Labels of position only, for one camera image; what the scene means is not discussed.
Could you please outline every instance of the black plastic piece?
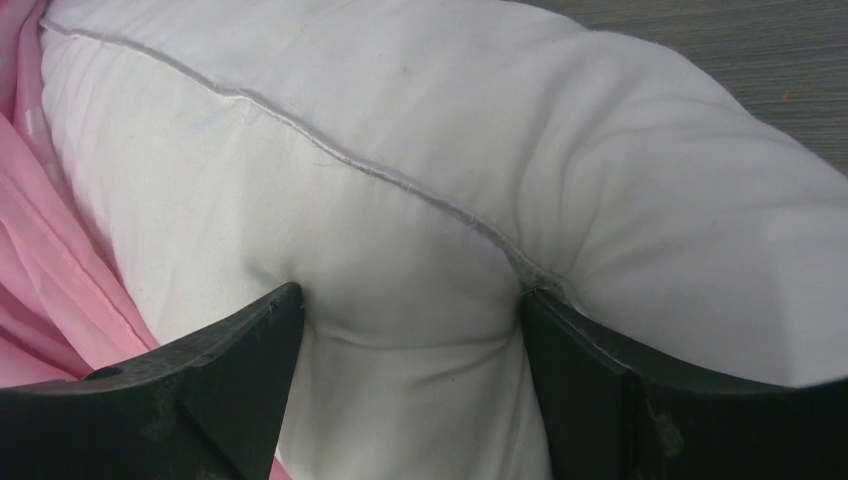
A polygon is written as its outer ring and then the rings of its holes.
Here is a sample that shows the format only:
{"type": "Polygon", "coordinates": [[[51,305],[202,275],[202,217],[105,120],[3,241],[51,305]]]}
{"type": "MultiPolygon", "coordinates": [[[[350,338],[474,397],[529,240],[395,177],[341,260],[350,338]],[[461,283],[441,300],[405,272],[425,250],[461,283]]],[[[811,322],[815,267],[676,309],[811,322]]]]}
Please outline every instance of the black plastic piece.
{"type": "Polygon", "coordinates": [[[288,284],[84,381],[0,390],[0,478],[267,480],[303,321],[288,284]]]}
{"type": "Polygon", "coordinates": [[[716,373],[542,291],[521,316],[557,480],[848,478],[848,379],[793,389],[716,373]]]}

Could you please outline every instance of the pink fabric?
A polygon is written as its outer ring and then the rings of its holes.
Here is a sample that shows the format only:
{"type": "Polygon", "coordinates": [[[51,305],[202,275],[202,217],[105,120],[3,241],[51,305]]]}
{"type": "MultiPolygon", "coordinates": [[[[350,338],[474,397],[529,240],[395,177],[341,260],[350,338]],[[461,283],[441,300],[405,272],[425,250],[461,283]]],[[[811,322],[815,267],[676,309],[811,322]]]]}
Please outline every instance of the pink fabric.
{"type": "MultiPolygon", "coordinates": [[[[41,109],[47,0],[0,0],[0,388],[75,380],[158,346],[64,183],[41,109]]],[[[290,480],[278,461],[273,480],[290,480]]]]}

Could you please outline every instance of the gray piping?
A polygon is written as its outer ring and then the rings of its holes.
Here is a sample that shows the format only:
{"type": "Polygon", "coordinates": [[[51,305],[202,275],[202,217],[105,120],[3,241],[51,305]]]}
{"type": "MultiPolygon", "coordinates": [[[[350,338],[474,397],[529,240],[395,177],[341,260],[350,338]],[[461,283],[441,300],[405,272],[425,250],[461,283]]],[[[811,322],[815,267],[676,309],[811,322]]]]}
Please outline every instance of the gray piping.
{"type": "Polygon", "coordinates": [[[277,107],[257,92],[254,92],[249,89],[227,88],[221,85],[217,85],[210,81],[208,78],[201,75],[199,72],[186,67],[185,65],[163,54],[162,52],[145,47],[144,45],[141,45],[137,42],[133,42],[131,40],[110,35],[103,35],[84,29],[67,28],[46,18],[43,18],[40,24],[42,27],[50,31],[59,33],[67,37],[82,37],[107,45],[130,49],[132,51],[145,55],[157,62],[170,66],[171,68],[179,71],[180,73],[188,76],[189,78],[192,78],[194,81],[196,81],[197,83],[217,95],[226,98],[243,99],[253,103],[260,109],[264,110],[267,114],[271,115],[283,124],[291,127],[301,135],[308,138],[313,145],[320,148],[321,150],[323,150],[336,160],[342,162],[343,164],[352,167],[356,170],[359,170],[360,172],[363,172],[366,175],[380,179],[384,182],[395,185],[396,187],[399,187],[407,192],[410,192],[418,198],[424,200],[425,202],[435,206],[439,210],[442,210],[443,212],[446,212],[458,218],[463,223],[479,232],[481,235],[483,235],[489,241],[495,244],[498,248],[503,250],[509,261],[512,263],[513,267],[518,272],[519,278],[521,279],[521,282],[524,284],[525,288],[532,289],[542,287],[550,289],[554,291],[557,296],[560,297],[562,297],[563,294],[571,297],[572,294],[575,292],[575,290],[571,288],[569,282],[567,282],[565,279],[551,272],[548,272],[536,265],[535,262],[528,258],[527,255],[525,255],[524,252],[521,251],[521,249],[513,245],[509,238],[503,232],[498,230],[494,225],[475,216],[473,213],[463,209],[462,207],[453,204],[449,199],[442,197],[437,192],[431,191],[427,187],[417,184],[415,181],[410,178],[407,178],[404,174],[400,172],[394,171],[391,168],[388,168],[384,165],[379,165],[370,160],[358,158],[355,155],[348,153],[342,147],[336,146],[331,140],[327,139],[317,129],[312,128],[302,119],[298,119],[294,115],[285,112],[284,110],[277,107]]]}

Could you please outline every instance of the white fabric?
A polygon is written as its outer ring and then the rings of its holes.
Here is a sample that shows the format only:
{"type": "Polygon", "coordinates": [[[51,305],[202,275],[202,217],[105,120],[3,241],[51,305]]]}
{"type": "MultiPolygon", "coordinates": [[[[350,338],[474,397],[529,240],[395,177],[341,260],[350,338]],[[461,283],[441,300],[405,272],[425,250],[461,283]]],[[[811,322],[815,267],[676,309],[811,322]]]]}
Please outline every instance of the white fabric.
{"type": "Polygon", "coordinates": [[[848,181],[667,49],[483,0],[45,26],[64,168],[158,339],[306,288],[296,480],[550,478],[514,318],[538,284],[722,372],[848,372],[848,181]]]}

